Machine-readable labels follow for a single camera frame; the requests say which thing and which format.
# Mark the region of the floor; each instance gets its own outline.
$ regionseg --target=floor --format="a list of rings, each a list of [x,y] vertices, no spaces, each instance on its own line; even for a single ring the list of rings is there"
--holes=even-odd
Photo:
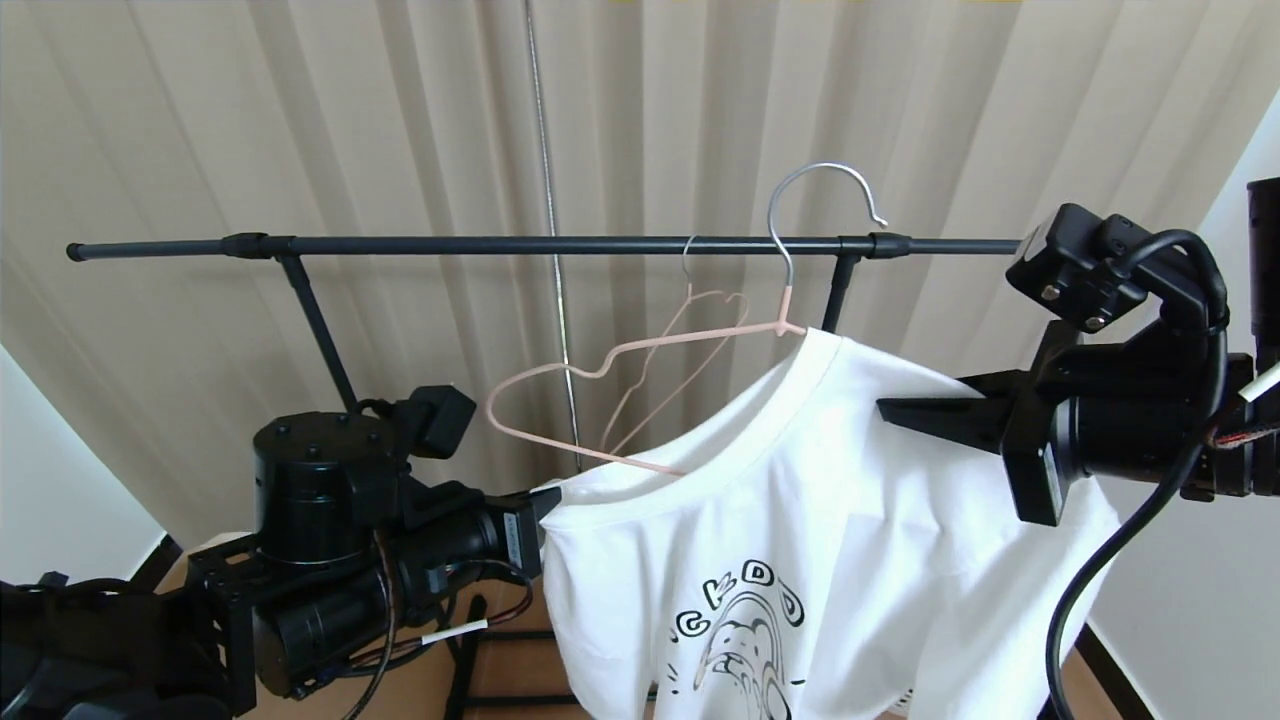
[[[174,566],[160,589],[177,587],[186,575],[186,561]],[[524,591],[497,582],[477,583],[471,592],[481,592],[489,600],[490,607],[508,607],[520,598]],[[470,594],[460,597],[458,618],[465,612]],[[550,628],[547,606],[538,601],[525,615],[503,625],[507,630],[541,630]],[[420,633],[406,633],[412,637]],[[1106,693],[1098,685],[1088,666],[1075,653],[1064,667],[1068,700],[1079,720],[1123,720],[1111,705]],[[412,664],[388,673],[381,687],[374,696],[362,717],[376,720],[420,720],[440,717],[444,700],[453,679],[453,661],[443,648],[425,653]],[[246,715],[259,720],[293,720],[314,717],[340,717],[364,692],[367,679],[337,680],[303,702],[289,701],[271,696],[259,687],[259,706]],[[476,659],[471,693],[489,694],[559,694],[568,692],[564,667],[552,642],[504,642],[483,643]],[[477,708],[470,710],[467,720],[579,720],[589,715],[580,707],[530,707],[530,708]]]

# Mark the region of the silver metal hook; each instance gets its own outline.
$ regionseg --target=silver metal hook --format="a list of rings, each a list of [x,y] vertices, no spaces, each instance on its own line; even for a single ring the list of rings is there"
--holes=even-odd
[[[689,240],[685,241],[685,249],[680,251],[680,269],[685,270],[685,282],[689,286],[694,284],[694,275],[689,274],[689,246],[694,243],[696,237],[696,234],[689,236]]]
[[[833,170],[840,170],[850,176],[855,181],[858,181],[858,184],[863,186],[863,196],[867,199],[867,214],[870,215],[870,219],[874,220],[876,224],[878,224],[879,227],[882,228],[888,227],[888,220],[876,214],[876,199],[872,196],[872,187],[867,184],[867,178],[864,178],[861,173],[859,173],[858,170],[844,163],[809,163],[808,165],[782,178],[782,182],[780,182],[778,186],[773,188],[773,196],[769,197],[769,209],[765,213],[765,219],[769,225],[769,237],[773,238],[773,245],[778,246],[778,252],[782,254],[782,259],[787,264],[786,287],[791,287],[792,284],[795,284],[796,269],[795,269],[795,263],[791,260],[791,254],[787,252],[786,246],[782,245],[782,238],[778,237],[778,229],[776,222],[777,220],[776,215],[778,213],[778,199],[782,197],[782,191],[786,190],[786,187],[791,184],[796,178],[808,173],[809,170],[815,170],[818,168],[831,168]]]

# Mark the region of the pink clothes hanger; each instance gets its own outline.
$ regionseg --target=pink clothes hanger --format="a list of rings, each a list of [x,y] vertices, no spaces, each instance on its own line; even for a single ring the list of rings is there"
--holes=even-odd
[[[609,452],[602,452],[602,451],[598,451],[598,450],[591,450],[591,448],[588,448],[588,447],[581,447],[581,446],[577,446],[577,445],[571,445],[571,443],[567,443],[567,442],[561,442],[561,441],[557,441],[557,439],[547,438],[547,437],[538,436],[538,434],[534,434],[534,433],[526,433],[524,430],[517,430],[516,428],[504,425],[502,421],[499,421],[498,418],[497,418],[497,415],[494,415],[493,406],[494,406],[494,404],[495,404],[495,401],[498,398],[498,395],[502,393],[502,391],[504,391],[508,387],[518,383],[520,380],[524,380],[526,378],[531,378],[531,377],[535,377],[535,375],[541,375],[544,373],[552,373],[552,372],[558,372],[558,370],[568,370],[570,373],[572,373],[572,374],[575,374],[575,375],[577,375],[580,378],[599,379],[599,378],[604,377],[609,372],[611,368],[613,368],[613,361],[618,357],[618,355],[621,355],[623,352],[630,352],[632,350],[648,350],[648,348],[663,347],[663,346],[667,346],[667,345],[681,345],[681,343],[686,343],[686,342],[698,342],[698,341],[701,341],[701,340],[731,338],[731,337],[739,337],[739,336],[746,336],[746,334],[755,334],[755,333],[767,333],[767,332],[774,333],[777,337],[782,337],[782,336],[788,334],[788,333],[797,334],[797,336],[804,336],[808,331],[805,328],[800,327],[800,325],[792,324],[787,319],[787,310],[791,307],[791,291],[792,291],[792,286],[795,284],[795,263],[791,260],[791,254],[787,251],[786,246],[782,243],[782,238],[778,236],[777,223],[776,223],[776,214],[777,214],[778,199],[782,196],[782,191],[786,190],[786,187],[788,184],[791,184],[792,182],[795,182],[800,176],[803,176],[803,174],[805,174],[805,173],[808,173],[810,170],[815,170],[818,168],[831,168],[833,170],[840,170],[840,172],[842,172],[842,173],[852,177],[855,181],[858,181],[858,184],[860,184],[861,188],[863,188],[863,195],[864,195],[864,197],[867,200],[867,211],[870,215],[872,220],[874,220],[876,223],[878,223],[881,227],[888,227],[888,223],[883,218],[881,218],[879,215],[876,214],[876,200],[872,196],[872,188],[870,188],[870,186],[867,184],[867,179],[861,176],[861,173],[859,173],[858,170],[855,170],[854,168],[851,168],[849,165],[845,165],[845,164],[841,164],[841,163],[810,163],[808,165],[805,165],[805,167],[795,170],[794,173],[788,174],[787,177],[782,178],[782,182],[780,182],[778,186],[776,188],[773,188],[773,195],[769,197],[768,210],[765,211],[765,220],[767,220],[767,224],[768,224],[768,228],[769,228],[769,237],[773,240],[773,245],[777,246],[778,254],[782,255],[782,260],[786,264],[786,269],[787,269],[786,284],[783,284],[783,287],[782,287],[782,300],[778,304],[778,318],[776,320],[773,320],[771,323],[758,323],[758,324],[753,324],[753,325],[737,325],[737,327],[731,327],[731,328],[719,328],[719,329],[714,329],[714,331],[699,331],[699,332],[691,332],[691,333],[680,333],[680,334],[666,336],[666,337],[655,337],[655,338],[649,338],[649,340],[637,340],[637,341],[631,341],[631,342],[623,342],[622,345],[618,345],[613,350],[609,350],[608,354],[605,354],[604,361],[600,364],[600,368],[596,369],[596,370],[582,370],[580,368],[576,368],[573,365],[568,365],[568,364],[564,364],[564,363],[548,363],[547,365],[539,365],[536,368],[525,370],[524,373],[518,373],[516,375],[512,375],[512,377],[507,378],[506,380],[502,380],[500,383],[498,383],[497,386],[494,386],[493,391],[489,392],[489,397],[485,398],[485,405],[484,405],[485,418],[488,418],[489,424],[493,425],[494,429],[497,429],[500,433],[504,433],[504,434],[508,434],[508,436],[512,436],[512,437],[517,437],[517,438],[521,438],[521,439],[527,439],[529,442],[536,442],[539,445],[545,445],[545,446],[549,446],[549,447],[556,447],[558,450],[567,450],[570,452],[576,452],[579,455],[586,455],[588,457],[595,457],[598,460],[604,460],[604,461],[608,461],[608,462],[621,462],[623,465],[631,465],[631,466],[635,466],[635,468],[641,468],[641,469],[645,469],[645,470],[652,470],[654,473],[662,473],[662,474],[667,474],[667,475],[682,477],[685,473],[682,470],[676,469],[676,468],[667,468],[664,465],[657,465],[654,462],[645,462],[643,460],[635,460],[635,459],[631,459],[631,457],[622,457],[622,456],[613,455],[613,454],[609,454]]]
[[[663,328],[662,334],[658,336],[658,337],[667,337],[667,333],[671,332],[671,328],[676,327],[676,322],[680,320],[681,315],[685,314],[685,310],[687,310],[689,306],[692,305],[695,300],[700,300],[703,297],[709,297],[712,295],[724,295],[724,291],[721,291],[721,290],[709,290],[707,292],[699,292],[698,295],[694,295],[694,279],[692,279],[692,275],[689,274],[689,246],[694,243],[694,238],[696,238],[696,237],[698,237],[696,234],[689,236],[689,240],[685,242],[685,250],[680,254],[680,268],[685,272],[685,283],[686,283],[685,284],[685,302],[684,302],[684,305],[680,306],[680,310],[676,310],[676,314],[671,316],[671,322],[667,323],[667,327]],[[733,327],[737,328],[737,327],[741,327],[744,322],[746,322],[746,316],[751,311],[751,304],[746,299],[746,296],[742,295],[741,292],[735,292],[735,293],[727,295],[724,297],[724,302],[732,302],[735,299],[740,300],[741,304],[742,304],[741,305],[742,310],[739,313],[737,323],[733,324]],[[663,407],[666,407],[672,400],[675,400],[676,396],[681,393],[681,391],[684,391],[686,387],[689,387],[689,383],[694,382],[694,378],[696,378],[698,375],[700,375],[703,373],[703,370],[705,370],[707,366],[710,365],[712,360],[716,359],[716,355],[719,354],[719,351],[724,347],[724,345],[728,342],[728,340],[730,338],[727,338],[727,337],[721,338],[721,341],[716,343],[716,347],[712,348],[712,351],[707,355],[707,357],[703,359],[703,363],[700,365],[698,365],[698,368],[687,378],[685,378],[685,380],[682,383],[680,383],[680,386],[676,387],[676,389],[671,391],[671,395],[668,395],[666,397],[666,400],[663,400],[662,402],[659,402],[658,406],[654,407],[645,416],[644,420],[640,420],[640,424],[637,424],[630,433],[627,433],[626,437],[623,437],[622,439],[620,439],[617,442],[617,445],[614,445],[612,448],[609,448],[608,452],[611,455],[617,455],[618,451],[622,450],[622,447],[631,438],[634,438],[636,436],[636,433],[639,433],[640,430],[643,430],[645,428],[645,425],[648,425],[649,421],[653,420],[658,415],[658,413],[662,411]],[[649,377],[649,363],[653,361],[653,356],[657,352],[658,352],[657,347],[650,347],[649,352],[645,352],[644,365],[640,366],[640,378],[636,382],[634,382],[631,384],[631,387],[628,387],[626,389],[626,392],[622,393],[622,398],[618,400],[618,405],[613,409],[613,414],[609,415],[609,423],[607,425],[604,425],[604,432],[600,433],[599,447],[602,450],[605,447],[604,443],[609,438],[609,432],[613,429],[613,424],[617,423],[618,415],[622,413],[622,409],[626,407],[627,401],[631,400],[631,393],[635,392],[635,391],[637,391],[637,389],[640,389],[640,386],[643,386],[644,382],[645,382],[645,379]]]

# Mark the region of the white t-shirt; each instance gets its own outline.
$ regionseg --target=white t-shirt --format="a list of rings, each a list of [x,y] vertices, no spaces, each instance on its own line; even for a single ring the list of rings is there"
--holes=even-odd
[[[561,483],[544,591],[593,717],[1028,719],[1062,588],[1116,528],[1097,483],[1018,520],[1000,459],[884,423],[876,398],[973,396],[810,329],[712,419]],[[1093,602],[1076,606],[1070,647]]]

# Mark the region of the curtain fold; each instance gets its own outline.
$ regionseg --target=curtain fold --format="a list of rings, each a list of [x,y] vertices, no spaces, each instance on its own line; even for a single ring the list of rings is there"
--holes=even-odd
[[[1280,87],[1280,4],[1147,0],[534,0],[563,234],[764,233],[813,160],[870,181],[890,229],[1016,238],[1064,201],[1196,227]],[[232,259],[73,264],[68,242],[548,232],[522,3],[274,0],[0,4],[3,337],[90,447],[184,544],[252,525],[252,433],[338,405],[283,273]],[[785,233],[873,229],[849,178],[814,173]],[[1243,251],[1244,238],[1239,238]],[[840,331],[947,373],[1023,363],[1047,315],[1007,259],[864,261]],[[776,313],[776,258],[690,258],[700,290]],[[818,324],[832,260],[796,260]],[[493,384],[558,359],[547,258],[308,258],[362,397]],[[660,332],[678,258],[564,258],[571,355]],[[696,304],[677,331],[728,324]],[[707,418],[785,356],[728,343],[636,451]],[[659,351],[621,438],[705,345]],[[579,380],[600,441],[643,356]],[[516,427],[568,437],[562,378],[512,388]],[[490,492],[571,457],[477,418],[417,477]]]

